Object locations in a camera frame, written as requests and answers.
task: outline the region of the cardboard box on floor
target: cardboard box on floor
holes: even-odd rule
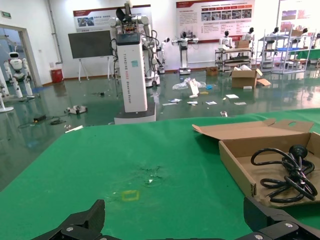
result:
[[[249,48],[249,41],[244,40],[244,41],[235,41],[234,46],[236,49],[247,49]]]
[[[313,122],[275,119],[252,121],[212,126],[192,125],[197,132],[219,140],[221,161],[232,175],[242,192],[252,196],[267,207],[285,207],[320,202],[320,194],[311,201],[304,197],[293,203],[270,202],[268,194],[275,189],[268,189],[260,184],[264,178],[284,180],[288,173],[281,164],[255,166],[251,164],[251,156],[264,148],[277,148],[287,153],[295,144],[301,144],[308,150],[306,160],[313,162],[315,169],[307,178],[320,191],[320,135],[309,130]],[[258,155],[255,162],[280,161],[282,156],[274,152]],[[277,198],[295,197],[299,193],[290,189]]]
[[[218,76],[219,68],[217,66],[207,67],[205,72],[207,76]]]
[[[250,71],[233,70],[231,72],[232,87],[243,89],[244,87],[251,86],[254,89],[257,85],[258,76],[261,77],[262,75],[263,73],[258,68]]]

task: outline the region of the robot display screen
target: robot display screen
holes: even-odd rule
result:
[[[112,56],[110,31],[69,33],[68,36],[74,59]]]

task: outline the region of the wall poster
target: wall poster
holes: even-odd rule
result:
[[[177,38],[186,32],[199,43],[214,43],[225,31],[233,40],[240,40],[252,27],[255,0],[198,0],[176,3]]]
[[[308,28],[309,33],[320,30],[319,13],[314,0],[280,0],[278,26],[280,32],[294,30],[302,31]]]
[[[116,18],[118,7],[98,8],[73,11],[74,24],[77,33],[110,30],[109,19]],[[132,16],[148,16],[152,27],[151,5],[137,5],[131,8]]]

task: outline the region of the green mat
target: green mat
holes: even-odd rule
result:
[[[306,59],[308,57],[309,50],[300,51],[297,55],[297,59]],[[311,49],[309,59],[320,59],[320,49]]]
[[[192,129],[266,118],[314,121],[320,109],[91,126],[61,136],[0,194],[1,239],[27,240],[56,228],[97,199],[103,234],[124,240],[222,238],[251,232],[244,195],[219,157],[218,142]],[[320,206],[286,208],[319,227]]]

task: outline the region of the shiny floor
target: shiny floor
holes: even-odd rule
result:
[[[271,86],[257,87],[255,90],[231,88],[228,73],[219,76],[206,76],[203,72],[194,72],[191,77],[206,82],[213,88],[200,88],[198,98],[189,99],[189,89],[172,90],[173,85],[184,80],[177,74],[161,76],[161,85],[147,89],[149,101],[156,103],[157,120],[220,117],[227,112],[229,117],[247,114],[274,112],[320,107],[320,70],[311,66],[309,70],[296,74],[265,74],[263,77]],[[50,144],[66,131],[65,126],[73,128],[83,125],[113,124],[114,116],[123,106],[122,88],[113,79],[92,79],[90,81],[66,81],[49,87],[34,89],[39,96],[28,102],[7,102],[6,107],[14,110],[0,113],[0,191],[32,163]],[[235,94],[239,99],[225,99]],[[181,99],[176,105],[163,106],[168,100]],[[198,105],[187,102],[197,101]],[[50,120],[34,125],[34,117],[46,114],[48,117],[63,116],[67,107],[83,105],[88,113],[61,117],[65,122],[50,125]]]

